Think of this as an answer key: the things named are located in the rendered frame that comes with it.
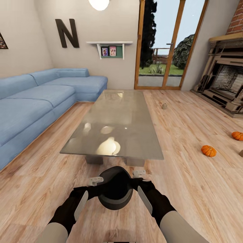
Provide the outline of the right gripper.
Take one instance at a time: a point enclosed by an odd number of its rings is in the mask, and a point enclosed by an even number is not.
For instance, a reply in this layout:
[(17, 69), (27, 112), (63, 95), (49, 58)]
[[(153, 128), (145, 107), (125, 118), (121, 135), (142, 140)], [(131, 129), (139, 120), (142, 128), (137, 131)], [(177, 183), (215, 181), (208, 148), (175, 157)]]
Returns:
[[(123, 185), (126, 186), (127, 189), (135, 189), (135, 183), (138, 180), (142, 180), (143, 178), (136, 178), (136, 179), (126, 179), (123, 180)], [(136, 190), (136, 189), (135, 189)]]

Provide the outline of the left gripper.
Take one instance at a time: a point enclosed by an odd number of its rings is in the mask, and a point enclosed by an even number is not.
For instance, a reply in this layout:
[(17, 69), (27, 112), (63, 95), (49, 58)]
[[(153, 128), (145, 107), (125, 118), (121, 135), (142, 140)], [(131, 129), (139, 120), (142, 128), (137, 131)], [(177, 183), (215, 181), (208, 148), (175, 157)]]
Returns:
[(100, 196), (103, 194), (103, 192), (106, 190), (106, 187), (101, 187), (101, 185), (98, 186), (89, 186), (88, 188), (90, 188), (92, 190), (92, 194), (91, 194), (91, 198), (95, 197), (95, 196)]

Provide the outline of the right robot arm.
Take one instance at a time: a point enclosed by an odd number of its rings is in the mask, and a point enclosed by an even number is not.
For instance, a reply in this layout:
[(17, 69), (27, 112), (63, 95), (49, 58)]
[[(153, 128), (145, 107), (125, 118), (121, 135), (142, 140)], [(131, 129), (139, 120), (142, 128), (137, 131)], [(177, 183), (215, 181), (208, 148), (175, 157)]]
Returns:
[(133, 170), (133, 178), (123, 180), (127, 189), (135, 189), (151, 216), (155, 218), (167, 243), (209, 243), (170, 204), (151, 180), (140, 178), (146, 171)]

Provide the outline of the cauldron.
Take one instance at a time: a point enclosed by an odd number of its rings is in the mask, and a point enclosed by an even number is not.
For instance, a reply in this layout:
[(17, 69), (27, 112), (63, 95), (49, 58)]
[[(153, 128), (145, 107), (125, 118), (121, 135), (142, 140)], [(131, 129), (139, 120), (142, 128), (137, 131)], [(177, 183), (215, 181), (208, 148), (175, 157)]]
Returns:
[(131, 179), (129, 173), (121, 166), (111, 167), (100, 174), (104, 181), (97, 183), (106, 187), (102, 195), (98, 196), (100, 203), (110, 210), (119, 210), (125, 207), (133, 194), (133, 189), (127, 189), (123, 180)]

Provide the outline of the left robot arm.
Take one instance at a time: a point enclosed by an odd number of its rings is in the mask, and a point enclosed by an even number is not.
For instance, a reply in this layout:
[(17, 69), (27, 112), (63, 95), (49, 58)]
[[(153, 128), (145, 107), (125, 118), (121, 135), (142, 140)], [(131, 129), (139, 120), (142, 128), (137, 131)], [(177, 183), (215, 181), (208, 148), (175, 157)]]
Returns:
[(54, 217), (39, 234), (33, 243), (66, 243), (72, 226), (76, 223), (87, 200), (100, 196), (106, 190), (94, 183), (103, 182), (103, 177), (93, 177), (88, 180), (87, 186), (73, 188), (67, 200), (57, 208)]

